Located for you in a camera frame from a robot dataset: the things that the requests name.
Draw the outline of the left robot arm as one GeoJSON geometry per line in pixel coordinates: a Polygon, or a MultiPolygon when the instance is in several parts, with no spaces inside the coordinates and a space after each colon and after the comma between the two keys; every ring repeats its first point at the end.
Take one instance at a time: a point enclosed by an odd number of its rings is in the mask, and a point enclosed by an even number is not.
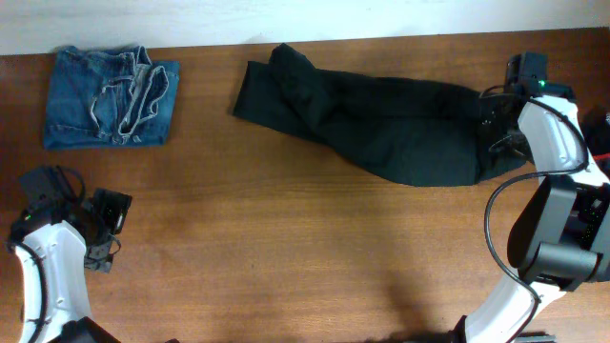
{"type": "Polygon", "coordinates": [[[106,189],[88,197],[73,190],[70,172],[41,166],[19,178],[29,205],[11,224],[7,246],[23,272],[23,342],[115,339],[92,318],[85,272],[111,270],[132,197],[106,189]]]}

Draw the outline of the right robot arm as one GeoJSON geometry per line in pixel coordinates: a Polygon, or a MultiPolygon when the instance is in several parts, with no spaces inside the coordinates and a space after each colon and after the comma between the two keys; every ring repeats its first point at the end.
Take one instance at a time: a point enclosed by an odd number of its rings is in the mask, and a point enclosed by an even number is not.
{"type": "Polygon", "coordinates": [[[583,283],[609,278],[609,178],[582,134],[573,90],[549,82],[547,57],[509,59],[505,81],[480,94],[498,99],[485,121],[500,137],[490,152],[513,152],[535,171],[494,190],[484,213],[484,237],[504,275],[488,298],[448,333],[451,342],[554,342],[527,326],[552,302],[583,283]],[[501,259],[492,243],[491,212],[500,193],[528,179],[539,186],[518,217],[501,259]]]}

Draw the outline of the blue denim jeans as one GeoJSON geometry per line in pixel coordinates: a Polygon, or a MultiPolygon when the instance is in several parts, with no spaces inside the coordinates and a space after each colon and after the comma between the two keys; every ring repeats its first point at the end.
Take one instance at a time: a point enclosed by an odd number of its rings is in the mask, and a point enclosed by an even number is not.
{"type": "Polygon", "coordinates": [[[168,138],[180,64],[145,47],[56,54],[46,105],[48,150],[160,146],[168,138]]]}

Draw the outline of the black shorts garment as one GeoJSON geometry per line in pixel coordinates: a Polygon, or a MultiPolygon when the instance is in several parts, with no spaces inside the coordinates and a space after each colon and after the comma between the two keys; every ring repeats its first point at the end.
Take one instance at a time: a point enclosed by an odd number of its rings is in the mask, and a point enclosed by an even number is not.
{"type": "Polygon", "coordinates": [[[472,186],[524,165],[503,149],[491,104],[463,86],[316,68],[281,44],[249,62],[234,116],[314,141],[416,187],[472,186]]]}

